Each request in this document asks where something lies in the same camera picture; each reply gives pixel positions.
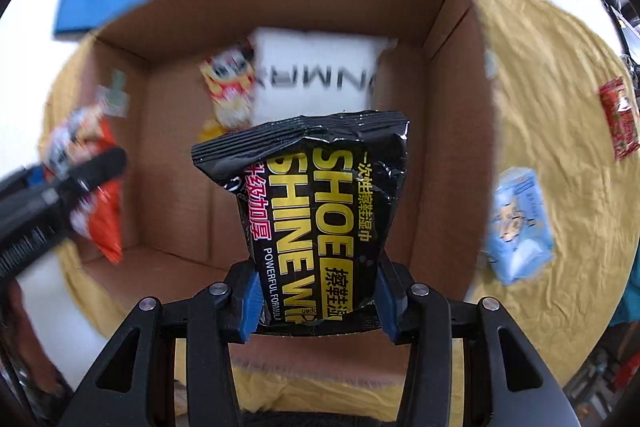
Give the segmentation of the teal bean bag cover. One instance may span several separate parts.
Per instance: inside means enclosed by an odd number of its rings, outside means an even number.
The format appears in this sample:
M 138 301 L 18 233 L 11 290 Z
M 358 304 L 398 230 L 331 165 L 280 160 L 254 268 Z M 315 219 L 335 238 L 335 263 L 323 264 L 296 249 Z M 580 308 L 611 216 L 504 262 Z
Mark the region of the teal bean bag cover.
M 612 319 L 608 325 L 611 327 L 628 324 L 632 322 L 638 322 L 640 320 L 640 245 L 636 250 L 634 256 L 634 263 L 632 264 L 631 271 L 629 273 L 626 287 L 623 291 L 622 298 L 618 303 Z

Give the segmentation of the open cardboard box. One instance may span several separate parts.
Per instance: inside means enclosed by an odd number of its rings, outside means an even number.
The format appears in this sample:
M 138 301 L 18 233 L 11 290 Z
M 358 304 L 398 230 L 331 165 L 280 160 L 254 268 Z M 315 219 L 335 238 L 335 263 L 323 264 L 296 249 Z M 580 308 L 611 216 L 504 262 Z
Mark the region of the open cardboard box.
M 212 108 L 198 68 L 248 39 L 252 117 L 376 108 L 410 122 L 408 178 L 386 251 L 447 297 L 468 291 L 496 174 L 491 84 L 472 0 L 152 0 L 78 51 L 79 100 L 115 69 L 129 109 L 112 129 L 129 156 L 122 262 L 80 244 L 68 283 L 110 335 L 145 296 L 176 301 L 247 255 L 235 198 L 191 148 Z

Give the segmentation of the orange panda snack bag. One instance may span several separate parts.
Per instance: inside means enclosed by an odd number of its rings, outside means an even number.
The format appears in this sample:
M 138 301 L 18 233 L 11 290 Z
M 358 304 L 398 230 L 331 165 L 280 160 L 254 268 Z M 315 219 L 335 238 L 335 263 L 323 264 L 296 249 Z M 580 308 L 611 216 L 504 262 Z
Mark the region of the orange panda snack bag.
M 116 146 L 104 106 L 101 103 L 78 107 L 56 126 L 43 149 L 47 178 L 64 176 L 99 153 Z M 70 225 L 76 234 L 98 247 L 114 265 L 122 261 L 120 224 L 122 184 L 116 178 L 99 185 L 70 213 Z

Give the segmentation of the yellow panda snack bag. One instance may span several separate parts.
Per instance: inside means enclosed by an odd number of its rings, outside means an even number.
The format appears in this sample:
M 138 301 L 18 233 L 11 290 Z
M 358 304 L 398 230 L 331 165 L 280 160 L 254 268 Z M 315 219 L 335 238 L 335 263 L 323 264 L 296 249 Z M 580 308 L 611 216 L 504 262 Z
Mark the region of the yellow panda snack bag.
M 256 72 L 254 49 L 247 40 L 201 62 L 213 116 L 203 124 L 198 141 L 218 138 L 250 125 Z

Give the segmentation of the white pillow pack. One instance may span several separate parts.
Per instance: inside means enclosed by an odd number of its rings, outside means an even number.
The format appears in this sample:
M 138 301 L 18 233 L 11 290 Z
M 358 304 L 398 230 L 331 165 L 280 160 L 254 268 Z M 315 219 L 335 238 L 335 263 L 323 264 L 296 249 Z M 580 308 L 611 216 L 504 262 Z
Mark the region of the white pillow pack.
M 252 124 L 358 113 L 371 106 L 378 59 L 393 40 L 258 28 L 250 35 L 257 72 Z

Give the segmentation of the red snack bag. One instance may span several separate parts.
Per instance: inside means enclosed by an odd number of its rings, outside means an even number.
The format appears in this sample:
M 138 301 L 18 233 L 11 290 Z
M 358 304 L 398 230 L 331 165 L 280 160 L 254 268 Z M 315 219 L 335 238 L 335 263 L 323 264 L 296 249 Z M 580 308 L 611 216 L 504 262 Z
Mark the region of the red snack bag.
M 622 161 L 639 150 L 638 130 L 624 80 L 618 77 L 605 83 L 599 89 L 599 96 L 610 130 L 614 158 Z

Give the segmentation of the light blue tissue pack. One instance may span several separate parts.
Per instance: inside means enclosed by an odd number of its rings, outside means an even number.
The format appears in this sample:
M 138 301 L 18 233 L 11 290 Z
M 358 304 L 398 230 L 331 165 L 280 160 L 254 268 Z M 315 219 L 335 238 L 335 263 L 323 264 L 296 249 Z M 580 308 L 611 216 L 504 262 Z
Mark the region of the light blue tissue pack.
M 491 269 L 504 286 L 536 274 L 553 258 L 552 235 L 536 172 L 511 167 L 499 176 L 485 239 Z

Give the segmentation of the black shoe wipes pack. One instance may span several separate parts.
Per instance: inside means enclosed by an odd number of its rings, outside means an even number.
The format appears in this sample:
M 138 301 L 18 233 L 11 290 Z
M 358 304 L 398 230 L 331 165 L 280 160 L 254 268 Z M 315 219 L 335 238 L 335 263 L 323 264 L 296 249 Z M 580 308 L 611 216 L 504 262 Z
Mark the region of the black shoe wipes pack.
M 265 334 L 375 329 L 408 131 L 403 113 L 365 110 L 271 121 L 192 147 L 193 165 L 238 202 Z

